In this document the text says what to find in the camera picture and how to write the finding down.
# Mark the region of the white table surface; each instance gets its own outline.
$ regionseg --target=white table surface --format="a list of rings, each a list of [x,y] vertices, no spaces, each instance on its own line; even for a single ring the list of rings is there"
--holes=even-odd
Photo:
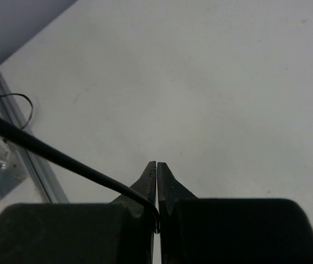
[[[165,161],[199,197],[293,199],[313,225],[313,0],[80,0],[0,70],[39,139],[125,184]],[[72,202],[117,196],[53,170]]]

